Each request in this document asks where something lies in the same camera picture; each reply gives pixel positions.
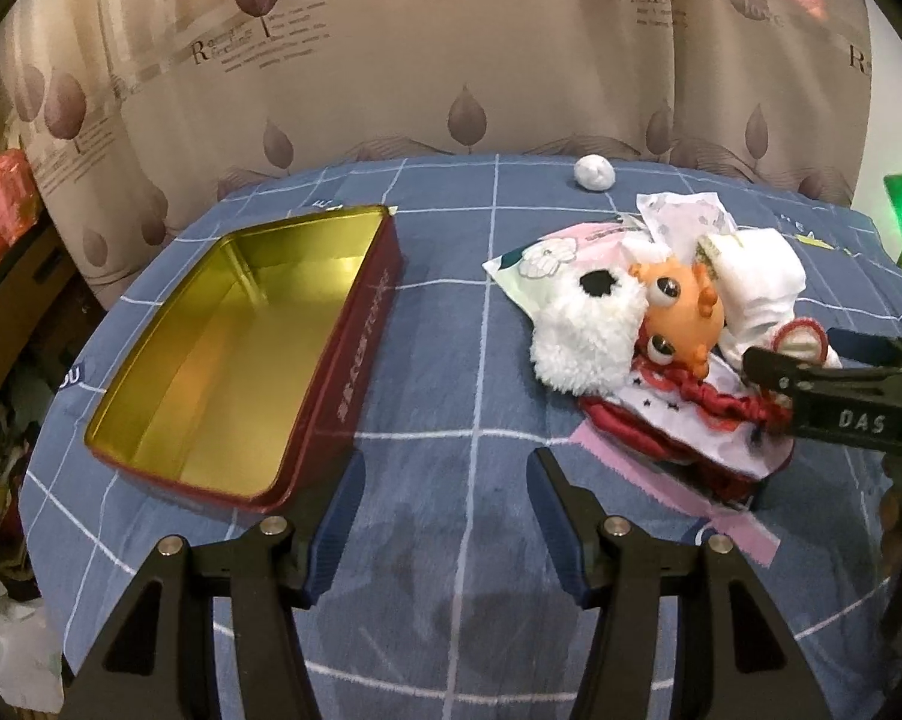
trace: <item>pink paper strip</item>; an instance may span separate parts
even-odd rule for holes
[[[651,495],[658,503],[690,517],[706,517],[711,527],[734,539],[742,552],[768,567],[781,539],[774,536],[750,512],[736,512],[709,501],[685,487],[663,469],[630,458],[603,437],[586,419],[572,433],[571,442],[584,447],[609,469]]]

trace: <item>white ball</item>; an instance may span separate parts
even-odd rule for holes
[[[590,191],[607,191],[614,186],[614,167],[601,154],[588,154],[574,163],[574,180]]]

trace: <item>beige curtain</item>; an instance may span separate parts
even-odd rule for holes
[[[657,160],[849,205],[864,0],[20,0],[20,143],[111,305],[228,191],[347,160]]]

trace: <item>screw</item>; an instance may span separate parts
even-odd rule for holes
[[[730,536],[724,536],[723,533],[715,533],[711,538],[707,539],[707,545],[713,549],[718,555],[726,555],[734,549],[734,542]]]
[[[630,533],[630,522],[623,517],[608,517],[604,520],[604,533],[608,536],[627,536]]]
[[[284,517],[265,517],[259,527],[265,536],[280,536],[287,530],[287,520]]]
[[[164,557],[176,555],[182,549],[184,549],[184,540],[180,536],[165,536],[157,542],[157,551]]]

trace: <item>white fur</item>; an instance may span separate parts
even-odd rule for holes
[[[614,167],[601,154],[588,154],[574,163],[574,180],[589,191],[607,191],[615,178]]]
[[[563,266],[555,275],[553,298],[534,320],[531,362],[552,389],[610,397],[630,373],[648,297],[636,278],[611,268],[617,285],[592,298],[579,279],[593,269]]]

